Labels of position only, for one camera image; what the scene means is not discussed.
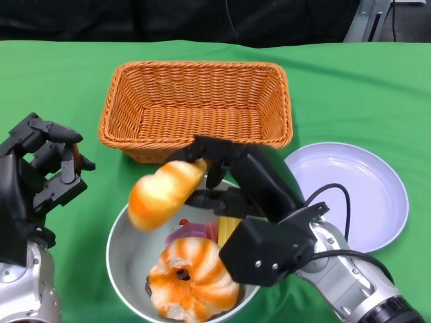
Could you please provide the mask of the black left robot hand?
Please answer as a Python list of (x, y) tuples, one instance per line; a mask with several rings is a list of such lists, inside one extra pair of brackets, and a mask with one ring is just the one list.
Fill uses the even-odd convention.
[(32, 112), (1, 144), (1, 262), (25, 267), (28, 242), (55, 245), (46, 215), (88, 186), (83, 171), (95, 163), (79, 152), (83, 137)]

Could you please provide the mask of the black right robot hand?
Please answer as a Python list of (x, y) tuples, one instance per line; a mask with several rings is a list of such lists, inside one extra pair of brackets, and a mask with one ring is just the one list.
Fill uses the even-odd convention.
[(303, 208), (302, 191), (276, 149), (197, 135), (168, 161), (209, 163), (204, 189), (195, 190), (186, 205), (211, 209), (215, 215), (243, 219), (264, 217), (279, 223)]

